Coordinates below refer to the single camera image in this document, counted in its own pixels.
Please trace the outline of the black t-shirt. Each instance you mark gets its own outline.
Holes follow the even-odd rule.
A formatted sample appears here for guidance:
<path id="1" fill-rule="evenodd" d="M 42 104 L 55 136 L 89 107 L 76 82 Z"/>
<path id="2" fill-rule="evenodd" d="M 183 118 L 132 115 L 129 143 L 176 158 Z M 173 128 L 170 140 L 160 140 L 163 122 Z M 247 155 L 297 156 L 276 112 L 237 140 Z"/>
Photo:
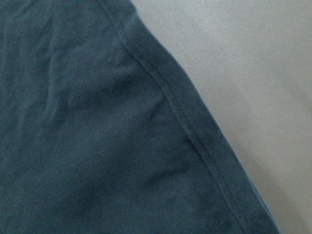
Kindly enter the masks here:
<path id="1" fill-rule="evenodd" d="M 0 3 L 3 234 L 278 234 L 129 0 Z"/>

